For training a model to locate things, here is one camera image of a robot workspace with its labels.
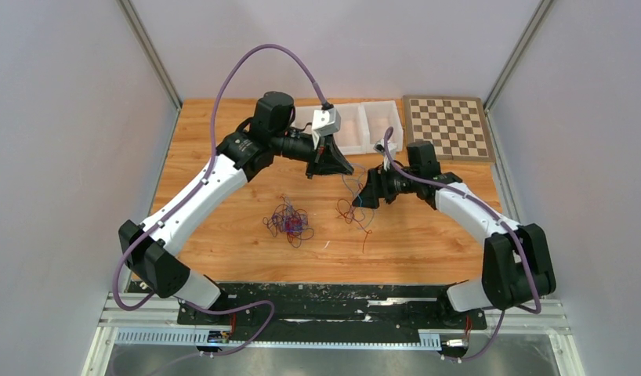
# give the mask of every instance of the gray floor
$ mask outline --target gray floor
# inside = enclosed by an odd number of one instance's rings
[[[486,336],[471,337],[472,352]],[[194,353],[191,347],[120,345],[107,376],[148,375],[168,362]],[[559,375],[549,339],[544,335],[500,335],[482,358],[463,364],[441,361],[436,353],[421,351],[245,349],[225,358],[193,358],[157,372],[173,375],[448,375],[493,374],[498,376]]]

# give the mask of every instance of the tangled wire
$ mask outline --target tangled wire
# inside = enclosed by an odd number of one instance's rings
[[[263,218],[263,224],[273,237],[285,233],[288,243],[294,248],[299,248],[303,240],[313,237],[313,229],[309,227],[306,211],[293,208],[288,197],[281,196],[281,199],[284,203],[274,209],[272,216]]]
[[[348,191],[350,191],[351,198],[350,201],[343,198],[337,200],[337,212],[339,213],[339,217],[337,218],[344,218],[346,223],[349,224],[355,222],[357,223],[357,228],[364,231],[364,241],[362,242],[362,253],[364,253],[364,245],[367,243],[367,237],[370,233],[372,233],[371,230],[367,230],[367,227],[369,227],[371,221],[374,220],[374,217],[376,216],[376,210],[356,208],[353,206],[353,200],[355,200],[356,198],[360,202],[362,201],[362,198],[360,197],[360,191],[362,191],[362,188],[364,188],[364,186],[360,182],[360,179],[362,178],[362,176],[364,176],[364,174],[367,173],[367,169],[363,166],[360,166],[359,164],[351,165],[355,168],[359,168],[361,170],[361,173],[356,178],[348,179],[344,175],[342,175],[343,185],[348,188]]]

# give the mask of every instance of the white box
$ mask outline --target white box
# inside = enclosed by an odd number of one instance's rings
[[[388,127],[394,128],[390,142],[397,145],[396,150],[404,148],[404,129],[401,127],[397,103],[393,100],[384,102],[362,102],[367,115],[368,144],[366,153],[375,153],[374,145],[385,135]]]
[[[364,154],[369,143],[369,128],[364,108],[359,103],[335,104],[341,117],[341,129],[335,134],[335,141],[344,155]],[[311,122],[314,110],[321,106],[296,107],[293,126],[304,128]],[[311,126],[305,129],[311,133]]]

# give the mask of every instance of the gray wall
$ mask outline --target gray wall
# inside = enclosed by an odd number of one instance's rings
[[[175,112],[115,1],[0,1],[0,375],[76,375]]]
[[[641,374],[641,0],[558,0],[493,122],[587,373]]]
[[[489,93],[538,0],[134,0],[181,96],[215,97],[252,47],[279,43],[300,55],[334,97]],[[229,97],[270,90],[312,97],[279,52],[259,52]]]

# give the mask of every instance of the wooden table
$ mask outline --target wooden table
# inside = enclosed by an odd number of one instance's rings
[[[209,159],[212,104],[206,99],[185,101],[154,210],[171,200]],[[317,99],[295,101],[296,106],[315,104]],[[397,104],[403,119],[400,101]],[[254,106],[255,99],[223,100],[216,124],[219,141],[252,116]],[[382,162],[377,154],[347,159],[367,168]],[[398,159],[405,163],[405,153],[399,153]],[[462,177],[473,192],[500,210],[490,165],[456,161],[441,165],[444,172]],[[412,194],[400,195],[391,205],[382,204],[369,226],[373,233],[363,251],[364,231],[337,218],[337,200],[350,199],[341,178],[317,176],[308,180],[305,167],[302,162],[276,157],[270,167],[225,200],[198,227],[180,259],[192,269],[223,281],[447,284],[480,275],[482,244]],[[282,195],[309,213],[315,234],[300,248],[293,248],[285,236],[272,237],[263,225],[263,217],[272,215]]]

